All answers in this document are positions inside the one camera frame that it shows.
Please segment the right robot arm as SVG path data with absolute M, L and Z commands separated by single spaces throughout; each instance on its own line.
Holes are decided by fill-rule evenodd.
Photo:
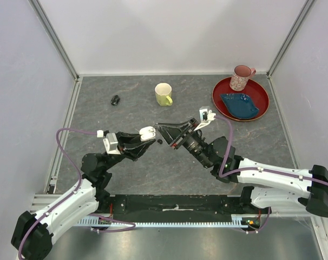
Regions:
M 157 123 L 154 128 L 173 149 L 184 147 L 212 176 L 223 183 L 243 183 L 239 208 L 244 213 L 270 207 L 304 208 L 328 218 L 328 170 L 266 165 L 235 154 L 231 139 L 219 137 L 207 144 L 195 119 Z

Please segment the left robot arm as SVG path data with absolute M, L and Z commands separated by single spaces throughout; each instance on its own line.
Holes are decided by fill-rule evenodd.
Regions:
M 89 153 L 77 170 L 78 181 L 46 207 L 23 212 L 16 223 L 11 244 L 18 250 L 18 259 L 44 259 L 57 240 L 82 218 L 109 209 L 109 193 L 105 190 L 112 174 L 108 169 L 123 159 L 138 160 L 155 142 L 151 126 L 136 134 L 90 132 L 103 140 L 104 153 Z

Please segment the white earbud charging case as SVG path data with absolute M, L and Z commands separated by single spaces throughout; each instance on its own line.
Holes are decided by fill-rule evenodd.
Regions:
M 156 130 L 153 126 L 147 126 L 139 130 L 141 141 L 155 139 Z

